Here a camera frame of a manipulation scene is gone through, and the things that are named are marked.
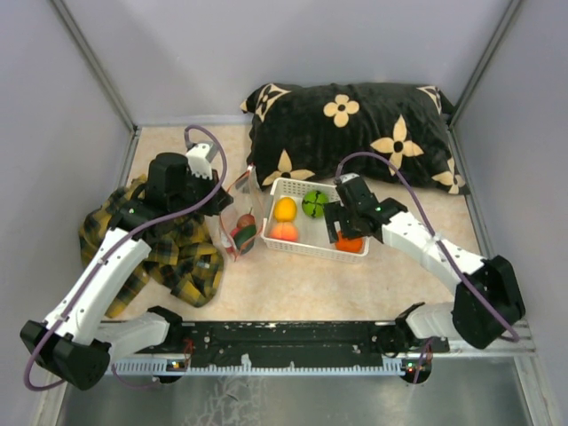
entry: green fruit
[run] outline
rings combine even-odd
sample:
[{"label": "green fruit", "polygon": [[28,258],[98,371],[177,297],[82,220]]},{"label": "green fruit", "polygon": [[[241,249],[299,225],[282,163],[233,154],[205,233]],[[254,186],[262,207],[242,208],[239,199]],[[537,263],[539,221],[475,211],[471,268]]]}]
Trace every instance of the green fruit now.
[{"label": "green fruit", "polygon": [[311,218],[323,216],[323,206],[329,202],[329,198],[321,191],[310,191],[302,200],[302,210]]}]

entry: yellow plaid fabric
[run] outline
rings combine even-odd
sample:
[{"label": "yellow plaid fabric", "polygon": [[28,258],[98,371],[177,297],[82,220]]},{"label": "yellow plaid fabric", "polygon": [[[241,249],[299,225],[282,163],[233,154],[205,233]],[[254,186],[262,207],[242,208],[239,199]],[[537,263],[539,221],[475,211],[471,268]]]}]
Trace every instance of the yellow plaid fabric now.
[{"label": "yellow plaid fabric", "polygon": [[[117,189],[100,209],[85,218],[79,229],[84,266],[97,253],[111,217],[133,194],[140,192],[138,188],[145,182],[146,176],[142,176],[133,180],[130,187]],[[168,229],[150,244],[150,255],[126,280],[106,311],[108,317],[121,313],[150,277],[170,288],[172,295],[191,306],[203,306],[216,294],[223,272],[223,256],[211,243],[203,216],[181,217],[174,220]]]}]

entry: plastic basket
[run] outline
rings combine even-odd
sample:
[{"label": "plastic basket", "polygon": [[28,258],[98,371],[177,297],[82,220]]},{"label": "plastic basket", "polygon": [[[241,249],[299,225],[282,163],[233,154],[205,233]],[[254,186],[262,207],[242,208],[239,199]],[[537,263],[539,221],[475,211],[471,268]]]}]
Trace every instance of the plastic basket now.
[{"label": "plastic basket", "polygon": [[[302,199],[304,195],[314,190],[320,190],[326,193],[330,201],[339,201],[339,196],[333,185],[304,182],[303,180],[294,180],[284,177],[279,177],[274,181],[270,192],[272,206],[270,207],[268,218],[264,219],[263,232],[261,234],[266,246],[272,250],[339,260],[349,264],[362,262],[369,251],[368,238],[364,239],[363,249],[360,253],[349,253],[337,250],[335,246],[329,242],[325,219],[323,217],[312,219],[302,212]],[[299,242],[275,240],[268,236],[273,225],[276,223],[273,216],[274,205],[282,197],[290,197],[296,202],[296,206],[298,207],[294,225],[300,234]]]}]

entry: black pillow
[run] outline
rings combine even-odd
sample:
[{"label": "black pillow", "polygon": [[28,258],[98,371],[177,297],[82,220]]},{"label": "black pillow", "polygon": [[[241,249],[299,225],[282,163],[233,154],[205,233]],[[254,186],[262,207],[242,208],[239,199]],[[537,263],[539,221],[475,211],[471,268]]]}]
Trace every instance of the black pillow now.
[{"label": "black pillow", "polygon": [[[248,163],[256,165],[258,183],[267,187],[280,176],[331,178],[346,155],[369,151],[398,166],[410,185],[465,194],[442,116],[451,108],[435,86],[268,83],[241,104],[243,112],[254,113]],[[371,157],[350,160],[344,171],[398,182]]]}]

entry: table surface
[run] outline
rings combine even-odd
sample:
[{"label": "table surface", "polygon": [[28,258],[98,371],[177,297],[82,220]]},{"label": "table surface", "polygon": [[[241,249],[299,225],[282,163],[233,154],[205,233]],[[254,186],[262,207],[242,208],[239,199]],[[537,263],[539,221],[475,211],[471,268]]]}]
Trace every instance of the table surface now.
[{"label": "table surface", "polygon": [[[228,158],[228,187],[246,167],[249,126],[208,126]],[[205,140],[198,132],[192,137]],[[149,162],[161,152],[185,152],[180,127],[149,127],[141,132],[129,182],[147,173]],[[220,160],[213,162],[220,170]],[[418,211],[402,185],[367,180],[379,200],[392,197]],[[435,189],[417,189],[434,228],[448,240],[478,253],[466,201]],[[217,221],[208,219],[214,243],[221,247]],[[184,320],[389,320],[416,302],[451,302],[454,297],[429,272],[406,254],[371,241],[361,264],[269,250],[262,241],[237,262],[225,257],[225,272],[215,298],[201,308],[176,299],[164,286],[148,283],[117,320],[134,318],[157,304]]]}]

